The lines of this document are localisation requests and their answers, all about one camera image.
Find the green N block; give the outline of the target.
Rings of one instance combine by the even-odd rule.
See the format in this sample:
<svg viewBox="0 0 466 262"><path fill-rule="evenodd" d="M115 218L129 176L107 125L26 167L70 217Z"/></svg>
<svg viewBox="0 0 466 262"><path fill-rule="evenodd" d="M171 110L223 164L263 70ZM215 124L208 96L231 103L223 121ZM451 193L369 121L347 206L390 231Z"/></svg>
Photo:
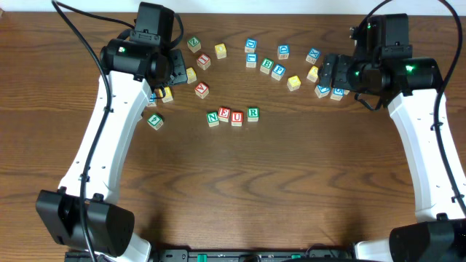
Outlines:
<svg viewBox="0 0 466 262"><path fill-rule="evenodd" d="M207 113L206 118L209 127L215 127L219 125L218 113L216 111Z"/></svg>

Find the red E block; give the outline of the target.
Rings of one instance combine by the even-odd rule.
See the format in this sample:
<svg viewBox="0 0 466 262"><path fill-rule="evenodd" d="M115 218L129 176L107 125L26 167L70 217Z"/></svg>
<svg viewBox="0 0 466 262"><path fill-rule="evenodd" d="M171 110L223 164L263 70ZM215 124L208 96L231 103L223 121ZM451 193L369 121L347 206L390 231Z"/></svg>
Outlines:
<svg viewBox="0 0 466 262"><path fill-rule="evenodd" d="M218 119L221 122L229 122L229 117L231 114L231 109L226 107L220 107L218 109Z"/></svg>

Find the red U block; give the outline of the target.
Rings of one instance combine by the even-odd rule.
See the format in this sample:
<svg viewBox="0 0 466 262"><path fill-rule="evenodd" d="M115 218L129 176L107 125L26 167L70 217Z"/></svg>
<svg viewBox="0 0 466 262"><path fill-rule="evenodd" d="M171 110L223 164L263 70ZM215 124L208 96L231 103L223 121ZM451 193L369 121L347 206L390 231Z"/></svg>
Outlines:
<svg viewBox="0 0 466 262"><path fill-rule="evenodd" d="M231 125L234 127L241 127L243 123L243 112L233 111L231 115Z"/></svg>

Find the green R block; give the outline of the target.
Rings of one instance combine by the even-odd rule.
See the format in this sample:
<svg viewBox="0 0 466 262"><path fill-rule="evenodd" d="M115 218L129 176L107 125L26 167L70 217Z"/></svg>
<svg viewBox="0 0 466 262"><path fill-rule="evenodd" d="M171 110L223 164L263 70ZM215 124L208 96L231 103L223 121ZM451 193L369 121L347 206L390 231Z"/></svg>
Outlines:
<svg viewBox="0 0 466 262"><path fill-rule="evenodd" d="M248 122L257 122L259 120L259 108L248 108Z"/></svg>

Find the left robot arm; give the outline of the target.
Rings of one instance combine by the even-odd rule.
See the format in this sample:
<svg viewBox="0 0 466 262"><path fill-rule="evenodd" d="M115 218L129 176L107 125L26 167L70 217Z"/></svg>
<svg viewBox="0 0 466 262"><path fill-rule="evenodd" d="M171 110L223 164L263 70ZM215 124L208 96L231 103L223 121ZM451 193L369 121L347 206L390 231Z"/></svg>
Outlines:
<svg viewBox="0 0 466 262"><path fill-rule="evenodd" d="M180 16L142 2L134 23L91 54L100 78L90 122L73 164L55 191L41 191L36 211L53 240L91 261L147 261L151 244L134 231L135 216L118 206L120 179L135 127L157 91L185 84L173 38Z"/></svg>

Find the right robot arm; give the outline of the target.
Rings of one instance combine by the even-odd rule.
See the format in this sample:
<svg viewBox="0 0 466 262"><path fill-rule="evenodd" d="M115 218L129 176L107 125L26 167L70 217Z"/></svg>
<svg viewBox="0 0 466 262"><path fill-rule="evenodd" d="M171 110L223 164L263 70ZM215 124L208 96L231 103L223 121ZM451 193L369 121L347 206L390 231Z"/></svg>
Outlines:
<svg viewBox="0 0 466 262"><path fill-rule="evenodd" d="M328 54L319 90L375 95L400 134L415 193L416 223L354 246L359 261L463 261L465 174L432 58L413 57L405 14L367 17L352 30L352 55Z"/></svg>

